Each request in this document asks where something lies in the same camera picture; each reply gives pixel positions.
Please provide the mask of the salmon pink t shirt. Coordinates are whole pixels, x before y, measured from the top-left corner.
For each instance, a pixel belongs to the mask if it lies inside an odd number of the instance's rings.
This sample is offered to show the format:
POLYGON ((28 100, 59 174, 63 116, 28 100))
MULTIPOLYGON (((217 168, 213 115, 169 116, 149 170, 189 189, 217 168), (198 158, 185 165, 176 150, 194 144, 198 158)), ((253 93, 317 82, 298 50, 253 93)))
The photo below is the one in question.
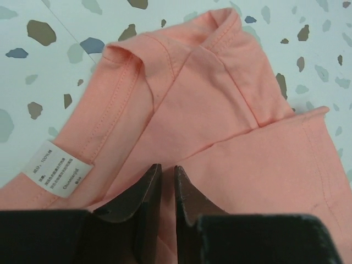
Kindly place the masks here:
POLYGON ((90 171, 66 197, 20 173, 1 209, 96 209, 162 165, 157 263, 176 263, 172 168, 228 213, 308 213, 351 263, 351 188, 325 125, 296 113, 233 8, 107 45, 55 138, 90 171))

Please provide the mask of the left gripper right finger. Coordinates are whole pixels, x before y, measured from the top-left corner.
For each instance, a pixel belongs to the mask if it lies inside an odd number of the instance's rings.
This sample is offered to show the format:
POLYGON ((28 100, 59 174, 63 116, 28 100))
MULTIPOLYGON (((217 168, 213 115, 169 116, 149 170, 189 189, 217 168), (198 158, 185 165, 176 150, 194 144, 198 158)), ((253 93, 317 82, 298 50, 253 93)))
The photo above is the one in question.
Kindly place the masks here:
POLYGON ((201 263, 202 239, 197 227, 199 218, 228 213, 192 184, 182 166, 174 167, 174 190, 178 263, 201 263))

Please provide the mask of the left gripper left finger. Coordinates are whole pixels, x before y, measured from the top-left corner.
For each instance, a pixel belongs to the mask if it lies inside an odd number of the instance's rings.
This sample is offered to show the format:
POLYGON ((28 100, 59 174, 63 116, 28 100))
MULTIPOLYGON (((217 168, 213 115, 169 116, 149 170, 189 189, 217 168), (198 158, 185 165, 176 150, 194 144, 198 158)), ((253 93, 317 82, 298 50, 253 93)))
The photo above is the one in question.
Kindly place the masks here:
POLYGON ((154 263, 159 226, 162 167, 153 164, 131 187, 94 215, 108 223, 98 263, 154 263))

